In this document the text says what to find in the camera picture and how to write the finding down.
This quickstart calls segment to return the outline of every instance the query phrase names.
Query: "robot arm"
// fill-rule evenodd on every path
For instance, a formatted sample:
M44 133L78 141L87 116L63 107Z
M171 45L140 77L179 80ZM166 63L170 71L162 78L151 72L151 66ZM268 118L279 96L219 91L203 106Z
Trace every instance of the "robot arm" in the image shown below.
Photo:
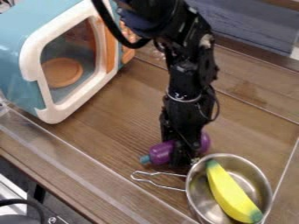
M103 17L102 1L92 2ZM211 86L219 71L211 26L183 0L116 0L116 3L122 20L143 39L135 44L126 43L118 37L116 29L110 30L132 48L142 47L152 39L164 52L170 72L160 115L164 143L152 148L150 160L155 164L188 165L207 150L202 129L219 114ZM218 113L212 118L215 103Z

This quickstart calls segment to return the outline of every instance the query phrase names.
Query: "transparent plastic barrier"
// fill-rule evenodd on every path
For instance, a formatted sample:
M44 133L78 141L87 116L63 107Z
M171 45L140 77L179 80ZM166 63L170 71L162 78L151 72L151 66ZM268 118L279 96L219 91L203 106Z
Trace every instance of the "transparent plastic barrier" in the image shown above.
M4 106L0 108L0 130L4 132L0 133L0 147L8 135L46 163L84 186L95 196L90 206L100 203L102 209L96 211L96 216L108 223L198 223Z

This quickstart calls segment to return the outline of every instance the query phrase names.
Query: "banana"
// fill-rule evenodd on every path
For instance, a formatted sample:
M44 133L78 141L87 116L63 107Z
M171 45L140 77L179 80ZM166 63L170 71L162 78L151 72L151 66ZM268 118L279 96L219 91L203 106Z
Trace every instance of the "banana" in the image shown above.
M239 184L212 159L206 164L210 189L222 210L236 221L258 223L263 214Z

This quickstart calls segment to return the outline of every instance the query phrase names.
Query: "toy microwave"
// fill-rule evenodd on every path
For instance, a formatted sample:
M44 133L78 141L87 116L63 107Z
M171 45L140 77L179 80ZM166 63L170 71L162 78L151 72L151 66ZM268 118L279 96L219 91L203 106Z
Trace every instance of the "toy microwave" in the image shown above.
M104 0L123 33L116 5ZM59 123L104 87L135 51L110 33L90 0L20 0L0 14L0 90L19 108Z

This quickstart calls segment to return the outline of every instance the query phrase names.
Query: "metal bowl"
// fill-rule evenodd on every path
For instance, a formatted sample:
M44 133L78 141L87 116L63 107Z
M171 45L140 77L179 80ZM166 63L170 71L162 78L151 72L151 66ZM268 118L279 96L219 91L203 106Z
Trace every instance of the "metal bowl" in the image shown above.
M206 162L212 158L238 181L266 218L272 206L272 190L267 177L250 161L231 154L208 155L190 170L186 181L186 193L194 215L204 224L240 223L226 215L211 194L206 175Z

